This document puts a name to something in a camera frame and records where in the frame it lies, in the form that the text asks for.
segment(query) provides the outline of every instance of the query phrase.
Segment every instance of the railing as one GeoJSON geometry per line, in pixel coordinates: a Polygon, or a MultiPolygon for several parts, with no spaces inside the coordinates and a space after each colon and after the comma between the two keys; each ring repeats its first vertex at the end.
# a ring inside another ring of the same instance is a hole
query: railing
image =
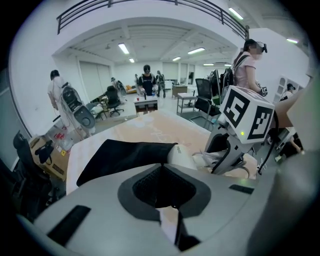
{"type": "MultiPolygon", "coordinates": [[[[112,7],[115,4],[138,1],[138,0],[83,0],[74,6],[70,7],[63,13],[61,13],[56,19],[58,20],[58,34],[68,24],[81,16],[97,10],[102,7],[112,7]]],[[[232,17],[225,10],[208,0],[157,0],[170,2],[177,5],[188,6],[199,11],[202,11],[216,19],[218,19],[223,25],[230,27],[235,33],[237,33],[244,40],[248,38],[248,30],[232,17]]]]}

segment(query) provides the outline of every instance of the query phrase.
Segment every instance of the pink shirt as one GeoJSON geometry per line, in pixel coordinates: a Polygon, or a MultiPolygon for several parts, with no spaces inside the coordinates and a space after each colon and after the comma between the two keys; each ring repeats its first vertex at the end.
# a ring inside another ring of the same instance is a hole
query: pink shirt
{"type": "Polygon", "coordinates": [[[239,59],[244,55],[249,55],[249,57],[246,57],[234,71],[234,85],[249,89],[246,66],[256,68],[256,60],[247,51],[243,52],[239,59]]]}

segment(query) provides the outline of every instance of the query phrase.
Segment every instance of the fluorescent light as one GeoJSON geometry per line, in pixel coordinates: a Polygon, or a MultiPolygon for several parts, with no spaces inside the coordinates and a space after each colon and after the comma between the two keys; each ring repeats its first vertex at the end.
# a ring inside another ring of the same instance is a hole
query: fluorescent light
{"type": "Polygon", "coordinates": [[[198,49],[195,49],[195,50],[192,50],[192,51],[189,51],[188,54],[195,54],[195,53],[198,53],[198,52],[202,52],[204,51],[205,48],[198,48],[198,49]]]}
{"type": "Polygon", "coordinates": [[[124,54],[129,54],[129,51],[128,51],[128,49],[127,49],[127,47],[125,46],[124,43],[119,43],[118,45],[119,45],[120,49],[123,51],[124,54]]]}
{"type": "Polygon", "coordinates": [[[294,44],[297,44],[297,43],[298,43],[297,40],[293,40],[293,39],[289,39],[289,38],[287,38],[286,40],[287,40],[288,42],[290,42],[290,43],[294,43],[294,44]]]}
{"type": "Polygon", "coordinates": [[[242,16],[237,13],[234,9],[229,8],[229,11],[232,12],[239,20],[243,20],[244,18],[242,18],[242,16]]]}

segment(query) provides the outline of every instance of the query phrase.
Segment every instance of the cardboard box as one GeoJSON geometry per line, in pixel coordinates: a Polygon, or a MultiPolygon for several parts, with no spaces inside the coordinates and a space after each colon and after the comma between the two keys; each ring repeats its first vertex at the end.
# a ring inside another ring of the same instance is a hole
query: cardboard box
{"type": "Polygon", "coordinates": [[[67,179],[69,154],[60,146],[53,145],[53,151],[51,152],[52,162],[48,158],[45,163],[41,164],[39,156],[36,155],[35,152],[45,144],[46,140],[43,136],[31,139],[31,143],[29,145],[33,161],[50,176],[54,176],[65,181],[67,179]]]}

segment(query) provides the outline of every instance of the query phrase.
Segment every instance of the cable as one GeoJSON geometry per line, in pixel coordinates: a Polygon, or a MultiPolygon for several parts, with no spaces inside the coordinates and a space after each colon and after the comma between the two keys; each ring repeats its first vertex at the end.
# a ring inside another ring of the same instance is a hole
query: cable
{"type": "MultiPolygon", "coordinates": [[[[278,116],[277,116],[276,111],[273,112],[273,117],[274,117],[274,121],[275,121],[275,130],[276,130],[276,132],[275,132],[274,134],[277,135],[278,132],[279,132],[279,120],[278,120],[278,116]]],[[[274,146],[275,146],[275,143],[276,143],[276,140],[275,140],[275,138],[273,138],[271,147],[270,147],[270,149],[269,149],[269,152],[268,152],[268,154],[266,155],[265,160],[263,161],[263,163],[262,163],[262,164],[260,165],[260,167],[259,167],[258,174],[262,175],[261,169],[262,169],[262,167],[265,165],[265,163],[267,162],[267,160],[268,160],[268,158],[269,158],[269,156],[270,156],[270,154],[271,154],[271,151],[272,151],[272,149],[273,149],[274,146]]]]}

